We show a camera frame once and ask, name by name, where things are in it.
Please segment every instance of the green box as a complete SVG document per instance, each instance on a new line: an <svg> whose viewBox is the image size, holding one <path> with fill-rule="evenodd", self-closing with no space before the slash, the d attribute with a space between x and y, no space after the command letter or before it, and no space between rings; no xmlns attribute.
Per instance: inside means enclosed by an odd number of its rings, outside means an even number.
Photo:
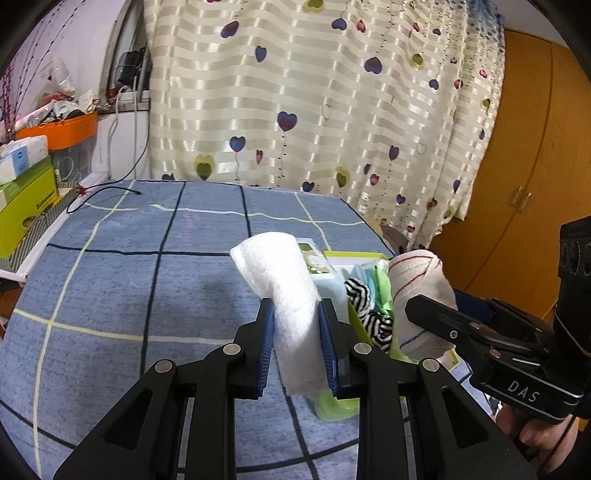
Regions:
<svg viewBox="0 0 591 480"><path fill-rule="evenodd" d="M45 160L35 163L16 180L0 185L0 212L49 168L51 168L51 157L46 157Z"/></svg>
<svg viewBox="0 0 591 480"><path fill-rule="evenodd" d="M56 178L49 166L0 211L0 257L10 256L36 218L57 200Z"/></svg>

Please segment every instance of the rolled white towel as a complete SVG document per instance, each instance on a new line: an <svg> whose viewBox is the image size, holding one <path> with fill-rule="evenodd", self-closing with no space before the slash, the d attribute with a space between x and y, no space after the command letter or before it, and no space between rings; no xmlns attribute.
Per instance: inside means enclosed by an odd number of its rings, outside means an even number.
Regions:
<svg viewBox="0 0 591 480"><path fill-rule="evenodd" d="M425 295L457 310L452 286L443 275L441 260L428 250L413 250L390 261L394 332L402 352L415 360L439 358L453 345L411 323L405 312L409 299Z"/></svg>
<svg viewBox="0 0 591 480"><path fill-rule="evenodd" d="M320 344L320 296L296 238L268 232L230 250L240 274L275 307L275 354L288 395L317 397L328 388Z"/></svg>

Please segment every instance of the bed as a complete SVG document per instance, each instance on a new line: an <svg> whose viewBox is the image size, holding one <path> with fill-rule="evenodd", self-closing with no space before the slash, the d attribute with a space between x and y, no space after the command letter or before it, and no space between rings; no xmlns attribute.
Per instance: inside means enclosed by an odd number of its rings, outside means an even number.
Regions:
<svg viewBox="0 0 591 480"><path fill-rule="evenodd" d="M54 236L0 352L0 420L44 480L151 365L202 359L254 320L259 299L228 254L236 244L283 231L321 249L393 256L332 197L190 181L126 186L141 195L100 192ZM453 373L487 408L467 366ZM318 420L285 394L274 360L264 396L237 401L240 480L353 480L357 443L358 419Z"/></svg>

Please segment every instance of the wardrobe door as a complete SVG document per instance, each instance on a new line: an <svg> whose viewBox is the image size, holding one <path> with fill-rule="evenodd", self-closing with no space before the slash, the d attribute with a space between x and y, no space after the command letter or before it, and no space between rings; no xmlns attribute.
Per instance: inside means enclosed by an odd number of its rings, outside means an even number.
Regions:
<svg viewBox="0 0 591 480"><path fill-rule="evenodd" d="M558 298L560 226L591 214L591 84L572 53L552 45L550 111L532 178L486 265L468 287L536 316Z"/></svg>
<svg viewBox="0 0 591 480"><path fill-rule="evenodd" d="M430 249L454 288L464 290L484 265L515 212L540 149L550 101L551 44L505 32L501 102L476 176L465 221L453 218Z"/></svg>

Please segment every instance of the black and white striped cloth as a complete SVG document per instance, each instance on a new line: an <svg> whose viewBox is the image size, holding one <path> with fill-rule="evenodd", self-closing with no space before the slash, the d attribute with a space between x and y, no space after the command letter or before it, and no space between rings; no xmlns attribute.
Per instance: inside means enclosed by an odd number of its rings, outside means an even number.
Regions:
<svg viewBox="0 0 591 480"><path fill-rule="evenodd" d="M390 350L390 344L392 344L394 321L388 315L372 310L374 304L367 285L356 278L348 278L345 280L345 288L349 301L357 312L370 340L380 350L387 353Z"/></svg>

